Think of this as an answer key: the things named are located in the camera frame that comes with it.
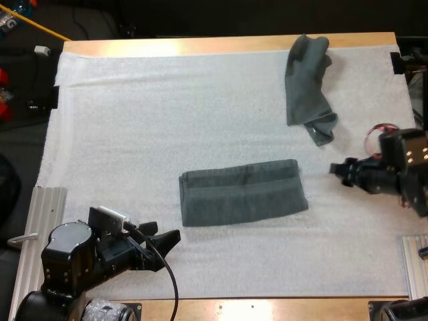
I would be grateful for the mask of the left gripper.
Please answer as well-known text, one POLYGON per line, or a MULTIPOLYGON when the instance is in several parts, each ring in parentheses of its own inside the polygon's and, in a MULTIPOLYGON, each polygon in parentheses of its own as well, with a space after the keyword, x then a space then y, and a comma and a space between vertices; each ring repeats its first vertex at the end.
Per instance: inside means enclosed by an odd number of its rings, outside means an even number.
POLYGON ((103 231, 98 242, 100 263, 109 272, 126 270, 146 270, 157 272, 165 267, 164 259, 167 254, 180 242, 181 233, 178 229, 156 235, 156 221, 141 223, 138 228, 129 226, 125 232, 114 235, 103 231), (150 245, 142 246, 148 237, 153 236, 150 245))

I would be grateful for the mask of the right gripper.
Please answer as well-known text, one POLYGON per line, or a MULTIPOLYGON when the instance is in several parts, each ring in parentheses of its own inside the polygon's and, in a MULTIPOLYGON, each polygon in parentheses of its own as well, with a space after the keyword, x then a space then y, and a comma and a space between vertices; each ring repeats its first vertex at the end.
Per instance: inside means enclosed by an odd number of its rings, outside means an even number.
POLYGON ((399 178, 395 170, 388 169, 380 160, 346 158, 343 163, 331 163, 330 174, 342 175, 346 187, 358 186, 369 194, 399 195, 399 178))

